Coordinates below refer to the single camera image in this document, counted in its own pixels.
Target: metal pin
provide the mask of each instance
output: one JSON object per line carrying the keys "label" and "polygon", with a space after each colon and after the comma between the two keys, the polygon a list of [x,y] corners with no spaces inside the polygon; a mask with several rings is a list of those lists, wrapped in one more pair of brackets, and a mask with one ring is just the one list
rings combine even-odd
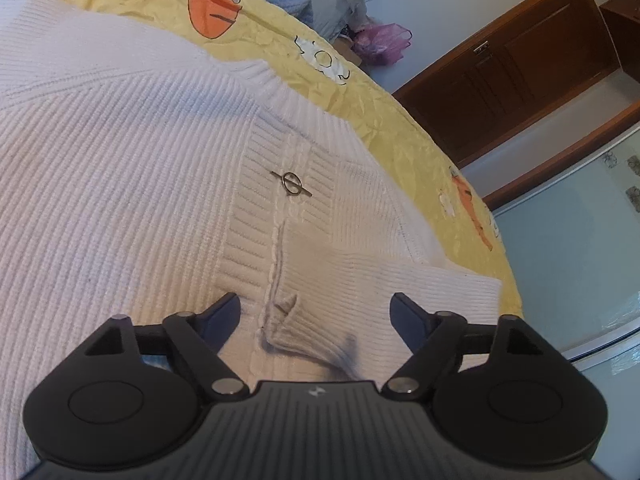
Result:
{"label": "metal pin", "polygon": [[304,187],[302,187],[302,181],[295,173],[292,173],[291,171],[287,171],[287,173],[284,173],[282,175],[277,174],[275,171],[270,171],[269,173],[280,179],[282,187],[287,192],[287,195],[298,196],[300,193],[303,193],[307,196],[312,196],[309,190],[306,190]]}

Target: door handle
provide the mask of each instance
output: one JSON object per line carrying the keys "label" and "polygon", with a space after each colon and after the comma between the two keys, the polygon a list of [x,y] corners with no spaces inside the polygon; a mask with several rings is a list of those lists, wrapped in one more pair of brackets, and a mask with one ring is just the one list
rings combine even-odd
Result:
{"label": "door handle", "polygon": [[486,40],[483,44],[480,44],[480,45],[475,47],[474,54],[476,54],[476,56],[478,54],[482,54],[488,48],[489,48],[489,40]]}

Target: ribbed knit fabric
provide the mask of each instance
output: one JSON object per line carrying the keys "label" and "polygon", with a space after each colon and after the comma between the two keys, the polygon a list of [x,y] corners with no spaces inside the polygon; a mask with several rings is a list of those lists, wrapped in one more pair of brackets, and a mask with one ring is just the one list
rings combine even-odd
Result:
{"label": "ribbed knit fabric", "polygon": [[268,341],[329,362],[353,379],[383,384],[411,355],[389,320],[395,292],[428,312],[495,322],[499,280],[335,249],[288,222],[278,249]]}

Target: logo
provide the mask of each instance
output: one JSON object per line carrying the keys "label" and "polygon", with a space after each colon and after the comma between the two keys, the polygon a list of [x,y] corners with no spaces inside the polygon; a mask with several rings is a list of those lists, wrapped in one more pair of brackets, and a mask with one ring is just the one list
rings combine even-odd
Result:
{"label": "logo", "polygon": [[326,393],[326,390],[321,386],[314,386],[308,391],[308,393],[317,399],[318,397],[323,396]]}

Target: ribbed black surface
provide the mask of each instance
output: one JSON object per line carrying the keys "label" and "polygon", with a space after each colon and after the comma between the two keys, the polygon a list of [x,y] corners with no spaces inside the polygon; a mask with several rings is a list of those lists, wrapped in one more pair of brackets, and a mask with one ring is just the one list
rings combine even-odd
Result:
{"label": "ribbed black surface", "polygon": [[[324,390],[319,395],[318,388]],[[28,480],[603,480],[587,463],[513,472],[446,442],[424,410],[383,399],[372,383],[263,383],[212,409],[197,434],[155,463],[123,472],[46,463]]]}

